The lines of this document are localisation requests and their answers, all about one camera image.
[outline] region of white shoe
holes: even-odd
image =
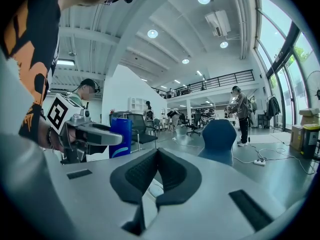
[[[244,147],[244,146],[248,146],[248,143],[238,143],[239,147]]]

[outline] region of black pants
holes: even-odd
[[[239,125],[241,130],[241,142],[247,143],[248,141],[248,118],[239,119]]]

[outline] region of white pillar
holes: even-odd
[[[190,105],[190,99],[186,100],[186,113],[188,116],[188,119],[191,120],[191,105]]]

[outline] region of black cap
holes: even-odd
[[[84,79],[81,83],[80,83],[80,86],[90,86],[94,89],[94,91],[96,91],[96,84],[95,82],[90,79],[90,78],[87,78],[87,79]]]

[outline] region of black and orange shirt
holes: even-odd
[[[19,78],[34,98],[19,134],[35,142],[48,72],[56,66],[60,16],[58,0],[25,0],[0,38],[3,53],[17,61]]]

